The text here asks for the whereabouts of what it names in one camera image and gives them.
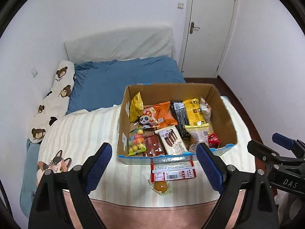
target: blue gripper pad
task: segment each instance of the blue gripper pad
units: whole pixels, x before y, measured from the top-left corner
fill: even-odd
[[[83,167],[92,166],[85,172],[86,179],[86,193],[90,194],[91,191],[95,190],[97,185],[102,178],[102,175],[111,159],[112,147],[108,143],[103,143],[100,149],[94,156],[89,157],[83,164]]]
[[[225,163],[219,156],[215,156],[205,143],[200,143],[197,146],[196,155],[212,188],[222,194],[224,191],[223,183],[227,179]]]
[[[272,135],[272,141],[280,145],[281,147],[286,148],[287,150],[291,151],[295,149],[294,142],[292,139],[289,139],[277,132]]]

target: door frame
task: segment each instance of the door frame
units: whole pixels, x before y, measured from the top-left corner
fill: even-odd
[[[183,67],[183,62],[184,62],[184,57],[185,57],[186,44],[187,44],[188,36],[189,36],[189,27],[190,27],[190,23],[191,23],[192,5],[193,5],[193,0],[187,0],[186,11],[185,11],[183,38],[182,38],[182,45],[181,45],[181,51],[180,51],[180,59],[179,59],[179,64],[178,64],[178,68],[181,72],[182,72],[182,67]],[[215,78],[218,76],[219,71],[222,68],[223,61],[224,61],[228,46],[230,44],[230,39],[231,39],[232,31],[233,31],[233,28],[234,28],[234,22],[235,22],[236,13],[237,13],[237,6],[238,6],[238,0],[235,0],[228,37],[227,37],[227,40],[226,40],[224,51],[222,52],[222,57],[220,59],[220,62],[219,62],[219,65],[218,65],[218,68],[217,68],[217,71],[216,71],[216,74],[215,74]]]

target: white door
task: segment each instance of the white door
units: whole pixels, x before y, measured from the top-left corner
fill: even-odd
[[[235,0],[193,0],[193,33],[187,38],[184,77],[216,77],[231,25]]]

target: yellow package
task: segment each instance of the yellow package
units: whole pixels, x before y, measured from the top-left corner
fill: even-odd
[[[183,101],[190,126],[200,126],[205,124],[201,113],[200,102],[197,98]]]
[[[197,145],[200,143],[209,145],[209,123],[200,126],[184,126],[184,128],[191,135],[190,152],[196,153]]]
[[[143,113],[143,101],[140,92],[135,95],[130,105],[129,119],[130,123],[135,122]]]

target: snack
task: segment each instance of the snack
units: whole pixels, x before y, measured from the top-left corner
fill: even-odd
[[[190,152],[196,153],[197,145],[205,143],[207,146],[209,136],[209,124],[203,124],[200,126],[184,126],[187,132],[191,135]]]
[[[220,142],[219,138],[217,137],[217,135],[215,133],[212,133],[208,137],[208,143],[209,143],[208,146],[210,148],[216,148],[217,149],[220,146],[221,142]]]
[[[167,191],[167,183],[164,181],[155,182],[153,188],[157,191],[161,191],[163,194]]]
[[[151,133],[144,137],[146,152],[143,152],[144,157],[155,157],[159,155],[164,155],[164,151],[161,148],[161,143],[158,139],[158,135]]]
[[[144,128],[164,128],[169,125],[177,125],[170,111],[170,102],[162,102],[151,107],[144,108],[140,123]]]
[[[144,109],[140,92],[134,96],[130,105],[129,119],[135,122],[142,114]]]
[[[151,181],[170,181],[196,177],[195,167],[192,160],[178,163],[165,163],[150,165]]]
[[[143,128],[136,128],[129,133],[128,137],[128,156],[139,154],[146,151]]]
[[[187,151],[175,126],[155,130],[158,133],[168,155],[181,155]]]
[[[191,136],[184,128],[185,125],[189,125],[189,120],[188,120],[188,116],[186,114],[184,103],[183,102],[171,102],[170,107],[178,122],[177,129],[181,135],[181,138],[190,139]]]
[[[206,123],[208,123],[209,120],[211,119],[212,108],[202,97],[200,99],[200,109],[203,118],[205,119]]]
[[[183,101],[183,103],[186,109],[186,114],[188,116],[190,126],[199,126],[206,123],[201,113],[199,100],[197,98]]]
[[[170,182],[151,182],[151,180],[148,180],[150,188],[157,192],[159,195],[165,196],[167,194],[170,194],[172,192]]]

